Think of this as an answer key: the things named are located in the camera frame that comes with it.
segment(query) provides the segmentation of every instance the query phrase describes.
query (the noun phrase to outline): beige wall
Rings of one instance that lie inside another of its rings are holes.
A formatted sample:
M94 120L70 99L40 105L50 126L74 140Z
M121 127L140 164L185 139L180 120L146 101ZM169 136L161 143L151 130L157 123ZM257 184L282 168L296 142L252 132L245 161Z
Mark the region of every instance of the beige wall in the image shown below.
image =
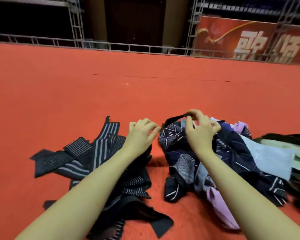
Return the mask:
M92 19L94 40L107 41L106 13L104 0L88 0Z
M187 23L190 0L167 0L162 45L179 47Z

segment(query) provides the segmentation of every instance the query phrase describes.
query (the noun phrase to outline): hand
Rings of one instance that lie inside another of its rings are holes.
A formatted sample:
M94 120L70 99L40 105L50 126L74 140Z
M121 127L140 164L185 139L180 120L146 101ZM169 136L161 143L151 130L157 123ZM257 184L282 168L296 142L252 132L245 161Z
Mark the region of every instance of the hand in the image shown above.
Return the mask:
M209 120L209 117L203 115L200 110L192 109L188 113L191 113L192 117L187 116L185 133L193 152L197 156L202 153L213 153L212 137L221 130L220 124L215 120ZM192 118L198 121L196 129L193 128Z
M161 127L147 118L138 122L130 122L129 133L122 150L133 160L136 159L148 149L160 130Z

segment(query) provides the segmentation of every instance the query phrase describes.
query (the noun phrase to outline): banner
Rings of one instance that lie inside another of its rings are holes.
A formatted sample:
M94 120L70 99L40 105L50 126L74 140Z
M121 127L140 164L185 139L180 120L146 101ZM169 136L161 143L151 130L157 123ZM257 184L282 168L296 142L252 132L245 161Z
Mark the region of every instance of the banner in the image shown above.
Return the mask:
M288 26L287 31L280 34L272 54L273 62L300 64L300 26Z
M193 55L261 60L276 24L201 16L196 26Z

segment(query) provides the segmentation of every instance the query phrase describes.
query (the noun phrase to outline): red floor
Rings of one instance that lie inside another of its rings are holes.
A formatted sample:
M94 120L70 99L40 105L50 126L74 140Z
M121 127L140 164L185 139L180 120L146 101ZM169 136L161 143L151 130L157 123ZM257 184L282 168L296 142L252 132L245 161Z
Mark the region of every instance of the red floor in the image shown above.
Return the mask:
M160 124L188 109L244 121L254 137L300 133L300 66L0 44L0 239L14 238L45 200L68 190L56 174L34 179L31 155L93 140L107 115L126 135L130 121ZM147 203L175 221L162 240L244 239L192 193L165 202L167 163L157 141L152 148ZM293 206L283 211L300 225ZM156 239L148 223L128 222L123 240L140 236Z

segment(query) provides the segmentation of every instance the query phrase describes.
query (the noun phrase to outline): pale green fabric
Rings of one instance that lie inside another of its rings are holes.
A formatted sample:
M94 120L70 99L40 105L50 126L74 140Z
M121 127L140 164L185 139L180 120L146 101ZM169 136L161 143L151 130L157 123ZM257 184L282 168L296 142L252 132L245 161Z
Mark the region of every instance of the pale green fabric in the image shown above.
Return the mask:
M300 170L300 146L299 145L294 145L294 144L288 143L288 142L282 142L282 141L276 141L276 140L266 140L266 139L261 140L261 144L279 147L279 148L287 148L287 149L296 150L296 156L292 163L292 167Z

